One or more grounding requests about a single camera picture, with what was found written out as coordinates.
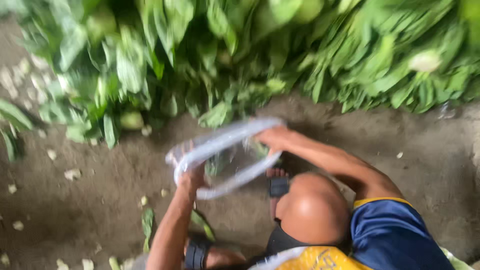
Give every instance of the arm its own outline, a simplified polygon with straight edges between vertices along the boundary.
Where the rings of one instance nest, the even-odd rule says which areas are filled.
[[[257,138],[272,150],[290,152],[323,168],[357,193],[357,200],[403,198],[387,175],[341,149],[312,140],[284,126],[266,130],[257,135]]]
[[[146,270],[179,270],[197,189],[203,185],[204,167],[186,172],[152,242]]]

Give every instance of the plastic bag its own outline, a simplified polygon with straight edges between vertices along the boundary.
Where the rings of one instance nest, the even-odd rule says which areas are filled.
[[[210,188],[200,188],[197,199],[213,199],[250,182],[276,163],[281,152],[266,156],[268,149],[251,137],[283,124],[282,120],[274,117],[234,123],[176,145],[165,160],[175,168],[173,179],[176,184],[182,173],[205,162]]]
[[[440,106],[438,119],[447,120],[455,119],[460,116],[460,109],[452,104],[451,101],[447,101]]]

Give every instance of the man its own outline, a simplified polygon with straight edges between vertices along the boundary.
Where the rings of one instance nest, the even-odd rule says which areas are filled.
[[[265,257],[247,265],[232,251],[187,239],[196,191],[204,185],[200,166],[180,180],[153,239],[147,270],[177,270],[182,262],[193,269],[228,269],[233,265],[251,270],[453,269],[418,212],[388,176],[373,166],[284,126],[266,130],[257,139],[272,151],[295,154],[348,185],[356,193],[353,212],[327,174],[296,175],[289,190],[272,181],[270,193],[280,197],[272,199],[277,202],[272,209],[278,226],[270,236]],[[267,176],[281,180],[288,175],[270,169]],[[350,256],[336,247],[349,234]]]

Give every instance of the concrete floor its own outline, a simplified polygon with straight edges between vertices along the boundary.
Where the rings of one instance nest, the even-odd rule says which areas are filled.
[[[19,35],[13,20],[0,23],[0,61],[8,66],[26,55],[12,35]],[[0,96],[8,93],[0,88]],[[26,99],[21,91],[16,102]],[[258,115],[281,117],[292,128],[384,171],[424,217],[439,245],[467,262],[479,259],[480,104],[464,106],[458,119],[443,121],[437,120],[435,110],[423,115],[390,109],[340,111],[338,105],[313,105],[293,94],[273,99]],[[0,250],[8,253],[12,269],[55,269],[58,258],[74,269],[82,258],[92,259],[96,269],[109,269],[110,256],[125,259],[140,254],[140,198],[150,198],[160,221],[171,200],[171,194],[162,198],[160,189],[175,190],[165,154],[175,144],[206,132],[183,115],[148,138],[125,134],[108,150],[105,144],[74,143],[65,139],[62,127],[49,127],[47,139],[35,132],[21,134],[25,157],[16,163],[7,162],[0,143]],[[58,153],[56,161],[47,157],[50,148]],[[403,157],[397,159],[399,152]],[[290,156],[285,157],[285,166],[292,173],[312,169]],[[63,172],[71,168],[79,168],[82,178],[65,180]],[[13,183],[19,190],[11,195],[7,184]],[[262,250],[274,226],[261,179],[197,205],[217,236],[240,244],[247,255]],[[12,228],[17,220],[25,224],[24,231]]]

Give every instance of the pile of leafy greens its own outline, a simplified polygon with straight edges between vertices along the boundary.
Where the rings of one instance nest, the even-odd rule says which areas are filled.
[[[343,112],[480,95],[477,0],[6,0],[58,81],[40,108],[75,141],[247,117],[294,85]]]

